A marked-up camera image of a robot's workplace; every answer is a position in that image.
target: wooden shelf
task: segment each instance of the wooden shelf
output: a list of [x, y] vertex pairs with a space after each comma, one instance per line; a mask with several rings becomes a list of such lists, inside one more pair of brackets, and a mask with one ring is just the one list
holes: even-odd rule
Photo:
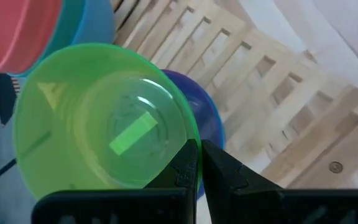
[[356, 87], [212, 0], [125, 0], [116, 22], [115, 44], [208, 90], [235, 158], [282, 187], [340, 185], [319, 161], [358, 139]]

